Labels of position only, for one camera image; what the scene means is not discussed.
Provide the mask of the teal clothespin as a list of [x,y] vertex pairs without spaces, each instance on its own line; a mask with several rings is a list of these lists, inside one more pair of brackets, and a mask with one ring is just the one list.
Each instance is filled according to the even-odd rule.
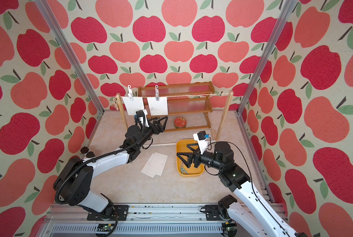
[[180,173],[181,173],[182,175],[189,175],[189,173],[187,172],[186,169],[184,169],[183,166],[180,167]]

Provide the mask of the grey clothespin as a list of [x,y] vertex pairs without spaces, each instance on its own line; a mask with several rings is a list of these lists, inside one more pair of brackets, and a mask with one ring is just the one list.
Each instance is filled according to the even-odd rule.
[[156,101],[159,101],[159,86],[158,85],[156,85],[155,86],[155,99],[156,99]]

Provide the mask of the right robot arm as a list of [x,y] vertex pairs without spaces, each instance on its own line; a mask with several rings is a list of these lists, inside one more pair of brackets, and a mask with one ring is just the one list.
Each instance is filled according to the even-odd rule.
[[187,153],[177,153],[185,166],[205,165],[218,170],[223,185],[230,189],[219,201],[226,219],[240,224],[254,237],[304,237],[287,224],[270,204],[259,194],[252,183],[251,175],[234,161],[234,151],[228,142],[216,142],[210,152],[204,142],[188,144]]

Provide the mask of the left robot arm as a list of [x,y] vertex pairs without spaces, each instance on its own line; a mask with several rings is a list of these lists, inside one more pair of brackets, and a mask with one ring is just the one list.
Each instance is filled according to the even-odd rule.
[[168,117],[147,119],[145,110],[136,112],[135,124],[128,127],[123,144],[116,150],[86,159],[71,158],[56,181],[55,203],[79,206],[103,220],[118,220],[114,203],[91,190],[92,180],[103,172],[134,161],[153,135],[165,131]]

